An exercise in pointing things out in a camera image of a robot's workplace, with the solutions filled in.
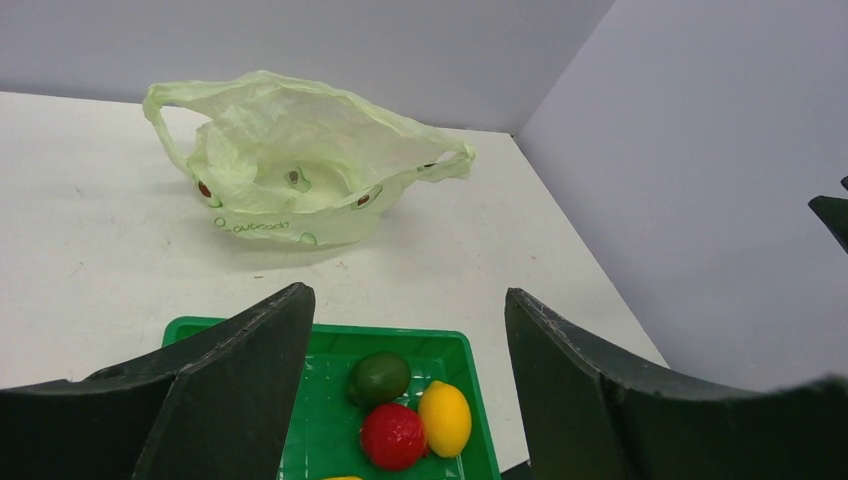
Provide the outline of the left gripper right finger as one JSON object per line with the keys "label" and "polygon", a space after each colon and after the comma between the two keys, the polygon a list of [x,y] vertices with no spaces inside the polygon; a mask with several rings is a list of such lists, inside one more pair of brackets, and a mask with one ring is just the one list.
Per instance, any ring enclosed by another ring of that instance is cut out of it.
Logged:
{"label": "left gripper right finger", "polygon": [[843,479],[847,381],[754,392],[660,366],[505,296],[513,376],[536,479]]}

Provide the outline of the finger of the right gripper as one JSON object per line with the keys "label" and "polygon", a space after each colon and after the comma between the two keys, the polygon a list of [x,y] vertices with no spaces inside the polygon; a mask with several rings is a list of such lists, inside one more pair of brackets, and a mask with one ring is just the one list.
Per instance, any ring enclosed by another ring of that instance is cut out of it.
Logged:
{"label": "finger of the right gripper", "polygon": [[840,247],[848,251],[848,200],[819,195],[808,202],[808,207],[825,225]]}

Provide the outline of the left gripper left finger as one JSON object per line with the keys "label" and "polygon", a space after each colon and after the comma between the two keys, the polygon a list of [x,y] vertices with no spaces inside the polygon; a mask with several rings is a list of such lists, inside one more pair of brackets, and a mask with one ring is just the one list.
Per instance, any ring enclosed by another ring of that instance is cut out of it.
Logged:
{"label": "left gripper left finger", "polygon": [[294,283],[80,381],[1,393],[5,479],[274,479],[315,312]]}

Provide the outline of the fake avocado half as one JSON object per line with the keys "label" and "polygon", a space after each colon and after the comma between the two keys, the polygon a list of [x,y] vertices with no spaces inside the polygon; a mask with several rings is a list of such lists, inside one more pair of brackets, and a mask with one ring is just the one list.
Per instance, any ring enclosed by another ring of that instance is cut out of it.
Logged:
{"label": "fake avocado half", "polygon": [[346,384],[347,395],[355,405],[371,409],[402,396],[411,377],[406,359],[390,351],[377,352],[353,365]]}

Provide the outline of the red fake fruit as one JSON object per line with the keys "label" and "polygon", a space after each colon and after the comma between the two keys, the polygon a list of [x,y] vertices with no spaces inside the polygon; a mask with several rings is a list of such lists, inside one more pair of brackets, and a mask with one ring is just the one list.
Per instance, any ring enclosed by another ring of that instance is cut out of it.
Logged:
{"label": "red fake fruit", "polygon": [[367,458],[382,470],[407,470],[429,454],[420,416],[397,403],[373,409],[360,428],[359,439]]}

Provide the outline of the translucent pale green plastic bag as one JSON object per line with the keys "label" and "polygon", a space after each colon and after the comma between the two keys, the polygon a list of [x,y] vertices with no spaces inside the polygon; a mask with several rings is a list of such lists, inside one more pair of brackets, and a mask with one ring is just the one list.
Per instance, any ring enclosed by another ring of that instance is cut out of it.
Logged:
{"label": "translucent pale green plastic bag", "polygon": [[218,229],[307,248],[366,238],[414,183],[465,179],[476,157],[352,92],[263,70],[156,83],[142,108]]}

